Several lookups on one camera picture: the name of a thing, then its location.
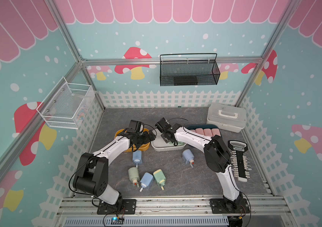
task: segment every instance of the white picket fence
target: white picket fence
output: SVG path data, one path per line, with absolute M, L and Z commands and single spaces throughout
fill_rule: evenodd
M 186 93 L 175 93 L 172 91 L 168 93 L 167 91 L 161 93 L 158 91 L 157 93 L 146 93 L 143 91 L 142 93 L 135 92 L 128 93 L 120 92 L 119 94 L 113 92 L 110 94 L 106 92 L 105 94 L 99 92 L 100 98 L 103 104 L 108 108 L 122 108 L 122 107 L 208 107 L 212 102 L 219 102 L 226 105 L 234 106 L 236 101 L 240 96 L 240 91 L 234 93 L 231 91 L 227 93 L 223 91 L 219 93 L 216 91 L 212 93 L 209 91 L 208 93 L 204 93 L 204 91 L 197 93 L 194 91 L 190 93 L 187 91 Z
M 276 144 L 271 142 L 272 136 L 267 134 L 267 128 L 263 127 L 263 120 L 259 120 L 259 114 L 256 114 L 256 108 L 252 107 L 253 102 L 249 102 L 249 97 L 243 99 L 241 107 L 247 111 L 247 130 L 251 144 L 257 152 L 260 162 L 271 183 L 275 188 L 277 195 L 284 196 L 288 207 L 290 208 L 295 221 L 299 226 L 304 224 L 306 227 L 313 225 L 318 227 L 319 217 L 314 216 L 309 211 L 310 202 L 304 200 L 300 192 L 302 188 L 293 183 L 294 175 L 287 172 L 287 163 L 281 161 L 281 153 L 276 152 Z

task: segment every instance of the pink mushroom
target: pink mushroom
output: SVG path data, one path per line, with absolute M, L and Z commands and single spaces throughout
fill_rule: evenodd
M 134 59 L 134 58 L 152 58 L 146 51 L 138 47 L 131 47 L 127 50 L 122 58 Z M 131 79 L 143 79 L 145 74 L 142 71 L 142 67 L 156 68 L 156 65 L 117 65 L 114 70 L 118 74 L 123 74 L 131 70 Z
M 220 70 L 220 77 L 219 79 L 227 79 L 228 78 L 228 72 L 238 72 L 239 66 L 237 63 L 222 63 L 219 65 Z
M 0 182 L 0 220 L 3 208 L 15 211 L 23 198 L 23 190 L 12 191 L 11 188 L 21 177 L 21 170 L 9 171 Z
M 241 72 L 244 74 L 251 73 L 253 72 L 256 65 L 257 65 L 256 63 L 249 63 L 241 70 Z M 268 82 L 272 83 L 274 78 L 276 77 L 276 72 L 277 72 L 277 53 L 275 52 L 275 50 L 273 50 L 269 55 L 267 61 L 265 62 L 264 66 L 262 67 L 262 70 L 259 72 L 254 83 L 260 86 L 262 84 L 262 78 L 264 75 L 266 75 Z
M 107 79 L 103 72 L 107 72 L 107 73 L 112 72 L 109 66 L 106 66 L 106 65 L 97 65 L 97 66 L 93 65 L 93 66 L 88 66 L 86 69 L 88 70 L 92 78 L 95 78 L 95 75 L 97 75 L 97 80 Z
M 322 128 L 307 125 L 292 125 L 291 136 L 297 135 L 301 139 L 295 141 L 297 149 L 305 154 L 311 147 L 322 161 Z

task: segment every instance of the vent grille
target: vent grille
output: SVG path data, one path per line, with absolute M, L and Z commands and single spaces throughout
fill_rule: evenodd
M 111 225 L 112 217 L 105 218 L 105 225 Z M 229 225 L 227 216 L 181 216 L 181 217 L 125 217 L 123 225 L 111 226 L 221 226 Z M 99 227 L 103 226 L 103 216 L 66 218 L 64 227 Z

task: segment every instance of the plastic container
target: plastic container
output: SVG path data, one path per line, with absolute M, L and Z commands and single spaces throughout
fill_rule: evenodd
M 214 124 L 220 129 L 240 132 L 245 128 L 247 122 L 246 110 L 244 108 L 232 107 L 219 103 L 212 103 L 207 113 L 207 124 Z
M 115 134 L 115 136 L 114 136 L 114 138 L 116 138 L 117 137 L 117 135 L 121 132 L 121 131 L 123 131 L 124 129 L 120 129 L 120 130 L 118 130 L 117 131 L 117 133 Z M 143 144 L 141 147 L 139 147 L 138 148 L 138 150 L 140 150 L 140 151 L 145 151 L 145 150 L 147 150 L 148 148 L 150 147 L 150 143 L 147 143 L 147 144 Z M 128 148 L 127 150 L 125 150 L 124 152 L 131 152 L 132 151 L 132 148 Z
M 162 137 L 161 133 L 158 129 L 153 130 L 153 133 L 156 135 L 156 139 L 154 141 L 151 141 L 152 147 L 155 149 L 157 152 L 165 152 L 169 150 L 180 150 L 183 149 L 186 146 L 186 143 L 183 142 L 178 142 L 177 146 L 174 146 L 174 143 L 168 142 L 166 143 Z

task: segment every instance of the red mushroom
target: red mushroom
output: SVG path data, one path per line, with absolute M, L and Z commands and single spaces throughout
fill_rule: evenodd
M 291 136 L 297 135 L 301 139 L 295 141 L 297 149 L 305 154 L 311 147 L 322 161 L 322 128 L 307 125 L 292 125 Z
M 0 182 L 0 220 L 4 207 L 13 212 L 17 209 L 23 198 L 23 190 L 11 190 L 21 175 L 21 170 L 9 171 Z
M 219 65 L 220 77 L 219 79 L 227 79 L 228 72 L 238 72 L 239 66 L 237 63 L 222 63 Z
M 251 73 L 253 72 L 255 66 L 256 66 L 256 63 L 249 63 L 241 70 L 241 72 L 244 74 Z M 254 83 L 260 86 L 264 75 L 266 75 L 268 82 L 272 83 L 274 78 L 276 77 L 276 72 L 277 72 L 277 53 L 275 52 L 275 50 L 272 50 L 270 56 L 268 57 L 264 66 L 262 67 L 262 70 L 258 73 L 258 76 L 255 79 Z
M 122 58 L 134 59 L 134 58 L 152 58 L 146 51 L 138 47 L 131 47 L 127 50 Z M 118 74 L 123 74 L 131 70 L 131 79 L 143 79 L 145 74 L 142 71 L 142 67 L 156 68 L 156 65 L 117 65 L 115 67 L 115 72 Z
M 105 80 L 105 79 L 107 79 L 103 72 L 107 72 L 107 73 L 112 72 L 112 70 L 109 68 L 109 66 L 106 66 L 106 65 L 88 66 L 87 70 L 90 73 L 90 76 L 92 78 L 95 78 L 95 75 L 97 75 L 97 80 Z
M 36 108 L 41 102 L 29 102 L 20 106 L 14 112 L 14 125 L 16 133 L 12 136 L 16 137 L 25 128 L 31 118 L 37 113 Z M 56 139 L 56 130 L 50 129 L 45 122 L 42 123 L 37 132 L 32 136 L 30 142 L 19 155 L 19 160 L 23 166 L 27 166 L 33 162 L 36 157 L 38 142 L 44 144 L 45 149 L 49 150 Z

